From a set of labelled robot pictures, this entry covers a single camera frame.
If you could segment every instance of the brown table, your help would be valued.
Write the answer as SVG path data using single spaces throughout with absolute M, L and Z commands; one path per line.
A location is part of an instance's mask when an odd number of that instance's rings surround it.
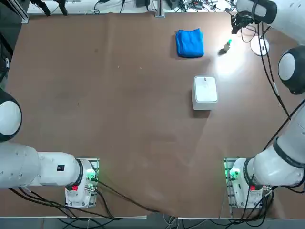
M 204 57 L 178 58 L 175 32 L 198 27 Z M 98 156 L 101 180 L 161 212 L 219 217 L 224 158 L 256 155 L 285 120 L 260 57 L 240 34 L 218 56 L 230 32 L 226 13 L 32 18 L 22 26 L 9 74 L 8 92 L 23 111 L 14 141 L 38 151 Z M 296 43 L 275 30 L 267 38 L 278 89 L 292 111 L 300 98 L 279 82 L 277 63 Z M 192 110 L 196 75 L 217 79 L 219 102 L 211 112 Z M 62 187 L 34 190 L 64 201 Z M 111 193 L 105 197 L 116 216 L 148 213 Z M 8 190 L 1 190 L 0 200 L 1 216 L 61 215 Z M 304 204 L 297 194 L 278 190 L 269 217 L 303 219 L 294 206 Z M 93 210 L 104 213 L 103 204 Z M 225 198 L 222 217 L 228 216 Z

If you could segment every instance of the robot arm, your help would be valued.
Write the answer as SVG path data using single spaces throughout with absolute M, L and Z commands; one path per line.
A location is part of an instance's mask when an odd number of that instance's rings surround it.
M 96 167 L 89 159 L 75 159 L 61 152 L 37 152 L 34 148 L 7 142 L 20 130 L 22 113 L 18 102 L 0 88 L 0 188 L 64 186 L 66 204 L 94 207 Z
M 237 11 L 305 45 L 304 0 L 237 0 Z
M 247 23 L 264 22 L 299 44 L 305 44 L 305 0 L 237 0 L 238 14 L 231 18 L 233 32 Z M 293 94 L 305 92 L 305 46 L 286 51 L 278 65 L 282 83 Z M 305 106 L 292 117 L 283 134 L 253 158 L 239 158 L 230 172 L 235 200 L 248 208 L 262 197 L 263 185 L 292 186 L 303 180 L 305 169 Z

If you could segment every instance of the blue cloth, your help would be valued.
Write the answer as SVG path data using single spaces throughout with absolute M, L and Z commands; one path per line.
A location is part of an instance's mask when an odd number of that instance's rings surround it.
M 200 29 L 193 31 L 179 30 L 176 34 L 178 56 L 186 58 L 202 57 L 203 33 Z

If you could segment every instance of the small bottle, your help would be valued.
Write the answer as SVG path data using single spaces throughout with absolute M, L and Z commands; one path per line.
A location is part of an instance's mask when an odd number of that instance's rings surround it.
M 232 42 L 232 40 L 230 39 L 230 40 L 228 40 L 228 42 L 224 45 L 224 51 L 225 51 L 225 52 L 229 50 L 230 45 L 231 45 L 231 42 Z

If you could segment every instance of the white box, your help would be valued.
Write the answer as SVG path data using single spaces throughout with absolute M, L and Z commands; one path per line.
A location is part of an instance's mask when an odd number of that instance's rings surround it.
M 192 85 L 192 103 L 194 110 L 212 110 L 218 101 L 216 80 L 214 77 L 198 75 Z

